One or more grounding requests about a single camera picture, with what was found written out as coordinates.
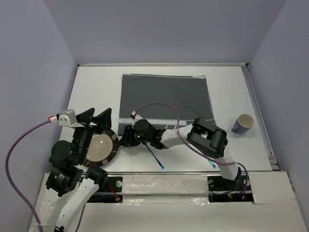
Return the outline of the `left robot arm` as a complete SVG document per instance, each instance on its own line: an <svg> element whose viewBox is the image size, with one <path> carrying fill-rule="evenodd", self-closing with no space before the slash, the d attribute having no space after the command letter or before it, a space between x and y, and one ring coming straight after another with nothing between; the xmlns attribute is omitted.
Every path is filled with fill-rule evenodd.
<svg viewBox="0 0 309 232"><path fill-rule="evenodd" d="M87 200L106 188L108 174L98 166L88 168L85 175L77 166L85 162L92 138L108 132L112 127L112 109L97 116L90 108L75 114L66 110L49 117L49 123L74 130L72 140L60 140L51 149L52 169L38 213L34 215L31 232L66 232L72 220Z"/></svg>

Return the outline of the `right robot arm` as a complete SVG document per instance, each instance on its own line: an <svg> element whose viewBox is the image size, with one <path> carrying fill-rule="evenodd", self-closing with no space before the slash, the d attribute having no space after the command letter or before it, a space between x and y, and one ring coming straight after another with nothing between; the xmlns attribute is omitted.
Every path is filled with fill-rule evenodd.
<svg viewBox="0 0 309 232"><path fill-rule="evenodd" d="M136 115L132 125L125 126L119 145L134 147L141 143L149 143L158 150L187 145L218 165L226 189L234 189L240 183L241 169L225 150L227 133L202 118L196 118L192 124L181 128L157 129L148 120Z"/></svg>

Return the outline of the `grey striped cloth napkin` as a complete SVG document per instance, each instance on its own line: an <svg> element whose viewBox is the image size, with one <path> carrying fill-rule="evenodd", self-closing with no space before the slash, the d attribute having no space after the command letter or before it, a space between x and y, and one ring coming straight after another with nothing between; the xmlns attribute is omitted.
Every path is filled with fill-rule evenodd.
<svg viewBox="0 0 309 232"><path fill-rule="evenodd" d="M138 110L157 129L185 127L204 118L215 124L205 76L123 74L118 135Z"/></svg>

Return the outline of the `black rimmed dinner plate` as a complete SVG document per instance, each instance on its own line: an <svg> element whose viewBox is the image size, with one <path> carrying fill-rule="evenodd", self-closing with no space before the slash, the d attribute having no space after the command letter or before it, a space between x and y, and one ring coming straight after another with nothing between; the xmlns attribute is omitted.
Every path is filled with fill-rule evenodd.
<svg viewBox="0 0 309 232"><path fill-rule="evenodd" d="M113 130L102 134L94 134L83 165L86 167L102 167L115 158L119 149L119 140Z"/></svg>

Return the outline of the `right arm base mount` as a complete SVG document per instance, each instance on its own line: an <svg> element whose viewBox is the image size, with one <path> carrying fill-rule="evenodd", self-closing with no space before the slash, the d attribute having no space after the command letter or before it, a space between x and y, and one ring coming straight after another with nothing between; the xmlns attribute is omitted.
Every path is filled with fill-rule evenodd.
<svg viewBox="0 0 309 232"><path fill-rule="evenodd" d="M253 192L250 179L246 174L238 173L236 180L231 181L221 176L208 176L210 203L253 203Z"/></svg>

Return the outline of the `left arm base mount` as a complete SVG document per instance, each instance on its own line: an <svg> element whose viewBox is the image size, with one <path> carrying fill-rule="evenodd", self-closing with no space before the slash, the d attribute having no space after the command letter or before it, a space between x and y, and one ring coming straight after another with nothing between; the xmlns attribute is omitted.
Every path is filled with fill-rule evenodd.
<svg viewBox="0 0 309 232"><path fill-rule="evenodd" d="M122 203L122 176L109 176L107 184L100 187L87 201L88 203Z"/></svg>

